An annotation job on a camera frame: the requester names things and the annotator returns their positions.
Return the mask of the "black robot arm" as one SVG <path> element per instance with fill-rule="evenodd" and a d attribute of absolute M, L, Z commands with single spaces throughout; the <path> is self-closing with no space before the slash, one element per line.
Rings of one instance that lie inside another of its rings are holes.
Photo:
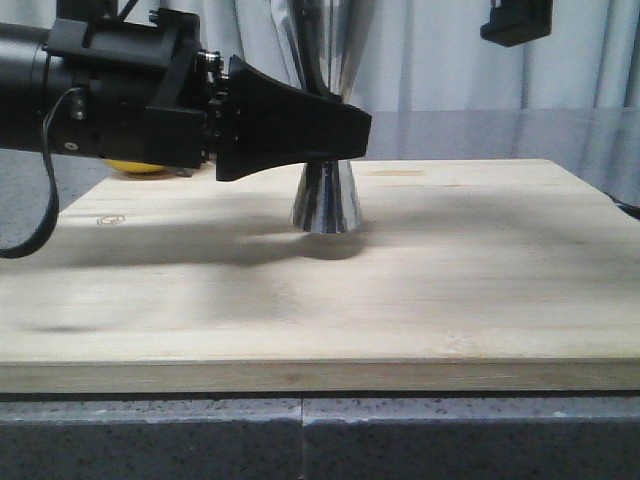
<path fill-rule="evenodd" d="M 213 159 L 222 182 L 360 157 L 371 127 L 335 96 L 206 52 L 193 13 L 163 8 L 140 25 L 110 1 L 62 1 L 50 29 L 2 25 L 2 147 L 38 150 L 48 112 L 55 153 L 194 169 Z"/>

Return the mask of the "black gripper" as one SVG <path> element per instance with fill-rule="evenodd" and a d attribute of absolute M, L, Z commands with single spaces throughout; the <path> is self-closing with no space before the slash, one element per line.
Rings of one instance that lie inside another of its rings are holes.
<path fill-rule="evenodd" d="M 198 169 L 216 179 L 345 160 L 366 153 L 372 117 L 352 105 L 277 81 L 241 58 L 229 62 L 216 125 L 211 65 L 194 13 L 159 8 L 148 25 L 114 7 L 59 7 L 43 50 L 44 105 L 60 105 L 54 152 Z"/>
<path fill-rule="evenodd" d="M 483 40 L 513 47 L 544 38 L 552 30 L 552 0 L 492 1 L 489 21 L 481 26 Z"/>

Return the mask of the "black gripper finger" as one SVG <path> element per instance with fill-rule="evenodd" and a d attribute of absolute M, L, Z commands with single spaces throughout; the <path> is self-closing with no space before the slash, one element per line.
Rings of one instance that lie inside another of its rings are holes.
<path fill-rule="evenodd" d="M 321 49 L 324 46 L 322 1 L 297 2 L 297 43 L 304 89 L 325 99 L 341 103 L 333 93 L 321 69 Z"/>

